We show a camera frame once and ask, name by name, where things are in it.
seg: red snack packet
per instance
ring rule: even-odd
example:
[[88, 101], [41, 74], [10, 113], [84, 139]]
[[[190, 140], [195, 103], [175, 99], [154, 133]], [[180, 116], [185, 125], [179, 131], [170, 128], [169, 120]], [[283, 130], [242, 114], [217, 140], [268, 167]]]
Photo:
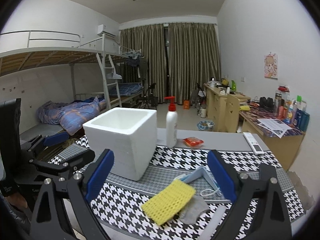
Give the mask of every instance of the red snack packet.
[[183, 141], [184, 141], [185, 145], [187, 145], [191, 148], [200, 146], [201, 144], [204, 143], [203, 140], [200, 140], [196, 137], [188, 137], [188, 138], [183, 139]]

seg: screw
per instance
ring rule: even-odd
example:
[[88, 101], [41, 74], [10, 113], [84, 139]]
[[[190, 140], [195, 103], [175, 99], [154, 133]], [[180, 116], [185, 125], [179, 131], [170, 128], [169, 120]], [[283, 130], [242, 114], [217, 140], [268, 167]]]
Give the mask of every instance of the screw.
[[76, 173], [75, 175], [73, 175], [73, 178], [74, 178], [75, 180], [81, 179], [81, 177], [82, 177], [82, 174], [81, 174], [81, 173]]
[[272, 178], [270, 178], [270, 182], [271, 182], [272, 184], [277, 184], [277, 183], [278, 183], [278, 180], [277, 180], [275, 177], [272, 177]]
[[247, 179], [247, 178], [249, 178], [249, 175], [248, 175], [248, 174], [246, 174], [246, 173], [244, 173], [244, 172], [241, 172], [241, 173], [240, 173], [240, 179]]
[[51, 179], [50, 179], [50, 178], [46, 178], [46, 179], [44, 180], [44, 184], [48, 185], [48, 184], [50, 184], [50, 183], [51, 183]]

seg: remote control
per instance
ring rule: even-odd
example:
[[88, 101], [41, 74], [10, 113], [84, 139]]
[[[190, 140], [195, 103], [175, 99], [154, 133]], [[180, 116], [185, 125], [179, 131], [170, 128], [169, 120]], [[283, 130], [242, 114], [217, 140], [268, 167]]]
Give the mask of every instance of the remote control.
[[253, 137], [252, 133], [244, 132], [243, 133], [245, 139], [249, 143], [251, 149], [253, 150], [255, 155], [261, 155], [264, 154], [262, 151], [260, 145], [258, 144], [257, 140]]

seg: white foam container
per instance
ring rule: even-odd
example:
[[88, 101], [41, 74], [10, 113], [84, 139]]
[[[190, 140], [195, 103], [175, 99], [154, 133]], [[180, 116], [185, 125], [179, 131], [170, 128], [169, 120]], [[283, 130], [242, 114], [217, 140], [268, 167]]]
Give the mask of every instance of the white foam container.
[[156, 110], [117, 107], [83, 125], [96, 161], [105, 149], [114, 152], [111, 173], [139, 180], [157, 143]]

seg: houndstooth tablecloth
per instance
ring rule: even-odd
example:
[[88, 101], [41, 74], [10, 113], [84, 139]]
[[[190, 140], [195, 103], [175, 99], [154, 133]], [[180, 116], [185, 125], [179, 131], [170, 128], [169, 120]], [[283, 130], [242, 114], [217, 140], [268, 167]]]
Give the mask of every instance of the houndstooth tablecloth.
[[[50, 162], [59, 164], [64, 159], [86, 148], [89, 148], [89, 145], [86, 136], [83, 136], [50, 160]], [[296, 190], [272, 152], [265, 152], [264, 155], [260, 156], [256, 156], [252, 152], [219, 152], [226, 163], [232, 164], [238, 172], [247, 172], [252, 179], [259, 178], [260, 163], [274, 166], [279, 184], [284, 193], [291, 222], [304, 214]], [[169, 185], [172, 178], [175, 178], [177, 174], [192, 172], [201, 165], [209, 170], [206, 164], [207, 153], [208, 150], [202, 149], [168, 149], [164, 146], [157, 146], [148, 169], [138, 182], [109, 174], [99, 196], [91, 201], [94, 214], [104, 225], [138, 239], [180, 240], [198, 238], [219, 205], [227, 207], [223, 216], [223, 219], [225, 218], [231, 208], [229, 200], [224, 199], [224, 197], [205, 199], [210, 210], [202, 214], [195, 225], [183, 224], [179, 220], [179, 216], [176, 215], [163, 226], [158, 226], [144, 214], [140, 206]], [[83, 172], [85, 168], [86, 166], [77, 172]], [[198, 193], [201, 189], [207, 187], [205, 183], [205, 181], [198, 181], [192, 186], [197, 189]], [[236, 239], [246, 236], [257, 203], [256, 199], [251, 201], [246, 218]]]

